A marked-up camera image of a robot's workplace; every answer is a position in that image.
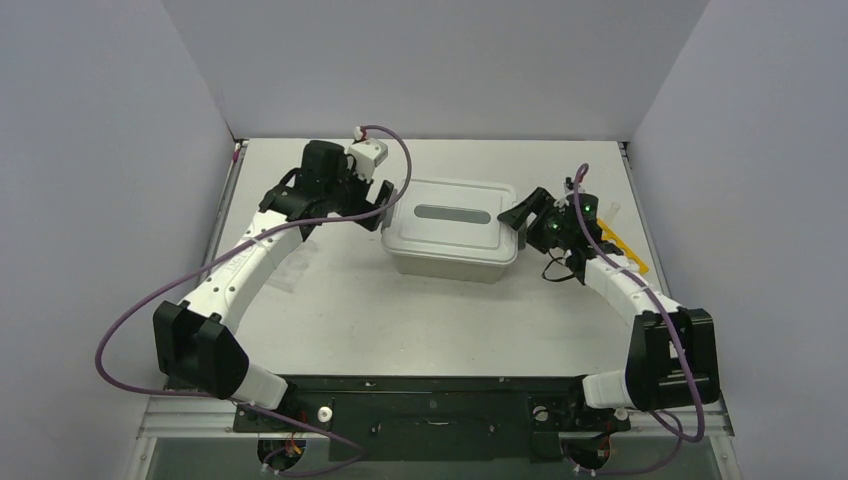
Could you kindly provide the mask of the large clear test tube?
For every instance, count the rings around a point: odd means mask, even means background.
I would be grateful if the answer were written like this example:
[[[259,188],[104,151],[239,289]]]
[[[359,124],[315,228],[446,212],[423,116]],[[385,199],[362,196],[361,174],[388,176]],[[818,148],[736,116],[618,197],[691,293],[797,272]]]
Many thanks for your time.
[[[615,218],[617,217],[620,211],[620,208],[621,205],[618,202],[612,202],[609,205],[603,216],[603,220],[607,225],[611,225],[614,222]]]

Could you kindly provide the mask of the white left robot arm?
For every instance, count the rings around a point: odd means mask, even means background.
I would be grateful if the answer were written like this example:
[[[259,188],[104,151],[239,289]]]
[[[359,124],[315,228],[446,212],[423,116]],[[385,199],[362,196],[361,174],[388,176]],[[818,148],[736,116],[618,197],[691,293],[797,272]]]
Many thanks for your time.
[[[153,328],[160,370],[218,399],[259,406],[272,429],[291,427],[298,402],[282,377],[250,360],[236,332],[248,307],[282,261],[309,237],[319,219],[351,217],[374,231],[395,192],[382,183],[367,199],[376,168],[389,153],[377,139],[351,145],[309,141],[299,167],[269,189],[258,204],[234,255],[212,268],[180,302],[162,302]]]

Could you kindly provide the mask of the yellow test tube rack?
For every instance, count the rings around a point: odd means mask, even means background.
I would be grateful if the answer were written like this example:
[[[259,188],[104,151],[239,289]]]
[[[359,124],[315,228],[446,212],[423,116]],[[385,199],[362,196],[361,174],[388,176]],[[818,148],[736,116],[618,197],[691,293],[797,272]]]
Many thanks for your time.
[[[601,239],[615,245],[621,250],[622,255],[628,259],[629,264],[636,267],[641,275],[645,275],[650,271],[650,267],[603,220],[598,219],[597,224],[602,231]]]

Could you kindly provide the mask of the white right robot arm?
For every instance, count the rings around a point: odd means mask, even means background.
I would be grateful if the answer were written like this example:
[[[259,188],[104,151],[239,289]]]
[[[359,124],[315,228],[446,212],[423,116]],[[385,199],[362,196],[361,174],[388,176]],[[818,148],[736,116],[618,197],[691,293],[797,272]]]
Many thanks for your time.
[[[563,251],[574,278],[603,297],[630,331],[624,367],[585,376],[582,389],[563,402],[566,418],[588,427],[604,409],[649,411],[717,401],[721,389],[712,317],[651,287],[622,247],[604,239],[597,207],[591,194],[557,200],[537,188],[498,216],[537,251]]]

